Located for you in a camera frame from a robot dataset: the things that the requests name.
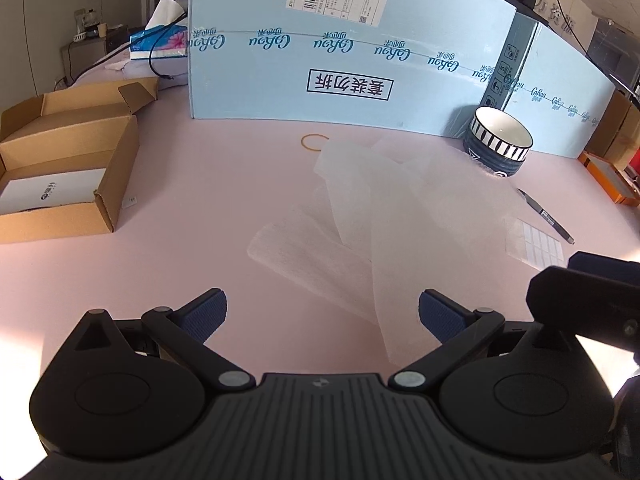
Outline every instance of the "black and white striped bowl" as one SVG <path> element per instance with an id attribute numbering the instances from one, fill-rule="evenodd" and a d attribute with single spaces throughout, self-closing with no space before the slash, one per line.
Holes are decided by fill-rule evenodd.
<path id="1" fill-rule="evenodd" d="M 516 173 L 533 146 L 529 131 L 509 114 L 479 107 L 464 138 L 466 152 L 498 176 Z"/>

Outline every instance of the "pen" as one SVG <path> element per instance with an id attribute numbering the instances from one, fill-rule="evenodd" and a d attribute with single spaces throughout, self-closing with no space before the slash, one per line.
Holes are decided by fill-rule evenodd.
<path id="1" fill-rule="evenodd" d="M 544 209 L 542 209 L 542 206 L 538 202 L 533 200 L 523 190 L 518 189 L 518 192 L 524 197 L 524 199 L 527 201 L 527 204 L 529 204 L 536 213 L 542 216 L 542 218 L 544 218 L 548 222 L 548 224 L 551 225 L 551 227 L 555 229 L 562 238 L 564 238 L 571 245 L 575 243 L 571 235 L 567 231 L 565 231 L 564 228 L 558 222 L 556 222 L 556 220 L 549 213 L 547 213 Z"/>

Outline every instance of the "translucent paper sheet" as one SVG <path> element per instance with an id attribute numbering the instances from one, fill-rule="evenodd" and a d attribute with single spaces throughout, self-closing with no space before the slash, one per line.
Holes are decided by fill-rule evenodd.
<path id="1" fill-rule="evenodd" d="M 249 255 L 378 323 L 391 362 L 408 364 L 439 345 L 418 320 L 426 288 L 471 310 L 530 319 L 526 290 L 504 282 L 505 269 L 520 265 L 505 251 L 506 226 L 524 204 L 507 181 L 456 147 L 397 146 L 393 137 L 371 149 L 330 140 L 316 173 L 326 188 L 258 232 Z"/>

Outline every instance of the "open cardboard box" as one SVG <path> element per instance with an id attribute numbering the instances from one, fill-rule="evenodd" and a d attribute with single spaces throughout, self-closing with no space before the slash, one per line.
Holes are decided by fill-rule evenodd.
<path id="1" fill-rule="evenodd" d="M 620 92 L 611 101 L 585 151 L 608 160 L 624 171 L 640 148 L 640 110 Z"/>
<path id="2" fill-rule="evenodd" d="M 158 78 L 111 81 L 37 96 L 0 116 L 0 194 L 11 180 L 106 168 L 92 202 L 0 215 L 0 243 L 110 233 L 138 153 L 133 113 Z"/>

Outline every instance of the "black cable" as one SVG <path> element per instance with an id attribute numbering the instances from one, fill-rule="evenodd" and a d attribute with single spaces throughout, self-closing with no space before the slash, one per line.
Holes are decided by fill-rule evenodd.
<path id="1" fill-rule="evenodd" d="M 73 74 L 71 73 L 71 43 L 66 46 L 66 57 L 69 60 L 69 77 L 71 81 L 75 81 Z"/>
<path id="2" fill-rule="evenodd" d="M 175 25 L 175 23 L 180 22 L 181 20 L 183 20 L 184 18 L 187 17 L 187 13 L 184 12 L 182 13 L 173 23 L 171 23 L 170 25 Z M 151 50 L 149 51 L 149 68 L 151 69 L 151 72 L 153 72 L 154 74 L 156 74 L 158 77 L 162 78 L 162 79 L 173 79 L 174 77 L 168 74 L 161 74 L 159 72 L 156 72 L 156 69 L 154 68 L 154 66 L 151 64 L 151 57 L 154 53 L 154 49 L 156 47 L 156 45 L 158 44 L 158 41 L 160 41 L 160 39 L 167 33 L 169 29 L 167 28 L 162 34 L 160 34 L 160 36 L 158 36 L 156 38 L 156 40 L 154 41 L 154 44 L 151 46 Z"/>
<path id="3" fill-rule="evenodd" d="M 591 56 L 589 56 L 589 53 L 587 52 L 587 49 L 584 48 L 582 46 L 582 43 L 580 42 L 580 40 L 578 39 L 578 36 L 575 35 L 575 32 L 572 28 L 572 26 L 569 24 L 569 20 L 566 18 L 566 16 L 564 15 L 564 10 L 562 10 L 562 5 L 560 4 L 560 0 L 556 0 L 558 2 L 558 8 L 560 9 L 560 13 L 562 14 L 562 17 L 564 18 L 564 22 L 566 23 L 567 28 L 569 29 L 569 31 L 574 35 L 575 41 L 578 42 L 578 44 L 580 45 L 580 48 L 584 50 L 584 55 L 587 57 L 587 59 L 589 61 L 591 61 L 595 66 L 598 66 L 596 64 L 596 62 L 591 59 Z"/>
<path id="4" fill-rule="evenodd" d="M 80 79 L 81 76 L 83 76 L 85 73 L 89 72 L 89 70 L 91 70 L 92 68 L 95 68 L 97 66 L 100 66 L 102 63 L 112 59 L 113 57 L 117 56 L 121 52 L 124 52 L 129 47 L 131 47 L 132 45 L 140 43 L 140 41 L 144 40 L 145 38 L 149 38 L 151 36 L 154 36 L 155 34 L 159 34 L 160 32 L 166 31 L 168 28 L 172 27 L 173 25 L 178 23 L 180 20 L 183 20 L 186 17 L 186 15 L 187 14 L 184 13 L 183 15 L 180 16 L 180 18 L 178 18 L 174 22 L 171 22 L 168 25 L 164 25 L 162 28 L 159 28 L 158 30 L 154 30 L 153 32 L 150 32 L 148 34 L 140 36 L 139 38 L 136 38 L 134 41 L 129 41 L 129 43 L 126 43 L 122 47 L 120 47 L 119 49 L 114 50 L 113 52 L 111 52 L 107 57 L 101 59 L 100 61 L 96 61 L 90 67 L 87 67 L 84 70 L 82 70 L 82 72 L 78 74 L 78 77 L 76 77 L 75 79 L 71 78 L 71 81 L 73 81 L 75 83 L 78 79 Z"/>
<path id="5" fill-rule="evenodd" d="M 33 92 L 38 95 L 38 87 L 36 86 L 36 78 L 33 75 L 33 65 L 31 64 L 31 53 L 29 52 L 29 38 L 27 37 L 27 16 L 24 12 L 24 0 L 22 0 L 22 24 L 24 25 L 24 43 L 27 47 L 27 59 L 29 59 L 29 70 L 31 71 L 31 80 L 33 81 Z"/>

